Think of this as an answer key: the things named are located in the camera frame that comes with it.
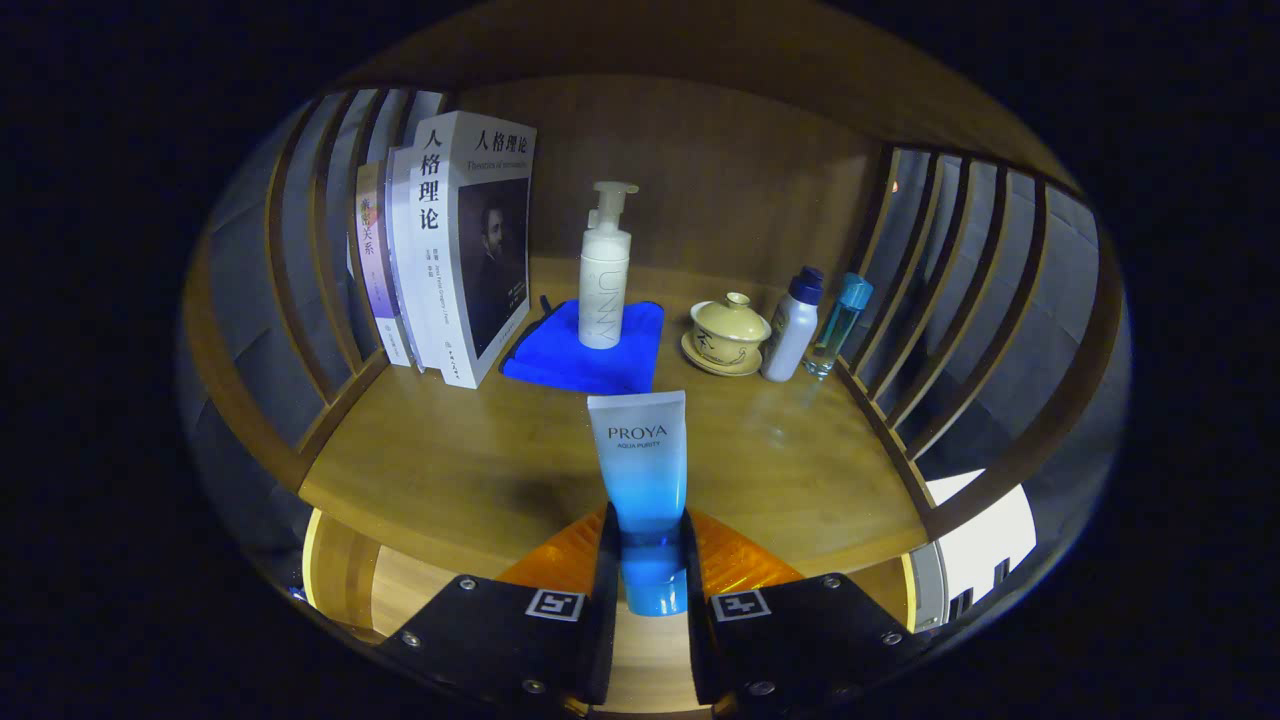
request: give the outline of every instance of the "blue tube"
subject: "blue tube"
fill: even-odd
[[[586,409],[618,514],[627,607],[648,616],[684,612],[685,391],[590,396]]]

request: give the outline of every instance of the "white wall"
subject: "white wall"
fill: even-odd
[[[975,470],[927,484],[934,502],[942,505],[980,474],[982,470]],[[942,536],[938,547],[947,578],[947,601],[973,588],[973,602],[977,603],[992,591],[997,562],[1007,557],[1012,571],[1036,547],[1036,524],[1021,486],[1009,491],[973,520]]]

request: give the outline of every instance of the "orange component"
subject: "orange component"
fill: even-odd
[[[689,511],[703,565],[703,593],[741,592],[803,580],[804,575],[710,515]]]
[[[513,585],[591,593],[604,507],[556,533],[494,578]]]
[[[703,592],[708,596],[803,580],[804,575],[746,536],[710,515],[689,511],[698,536]],[[591,593],[604,507],[552,536],[497,580],[564,592]]]

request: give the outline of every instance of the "portrait on book cover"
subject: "portrait on book cover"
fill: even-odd
[[[529,178],[458,188],[462,292],[476,357],[529,296],[525,284]]]

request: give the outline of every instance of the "saucer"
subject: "saucer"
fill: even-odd
[[[746,360],[744,360],[740,365],[717,365],[699,355],[698,350],[694,348],[694,331],[686,332],[680,338],[680,348],[685,351],[685,357],[692,360],[694,365],[698,365],[713,375],[723,375],[726,378],[750,375],[760,369],[760,363],[763,361],[760,351],[756,348],[753,350],[751,354],[746,356]]]

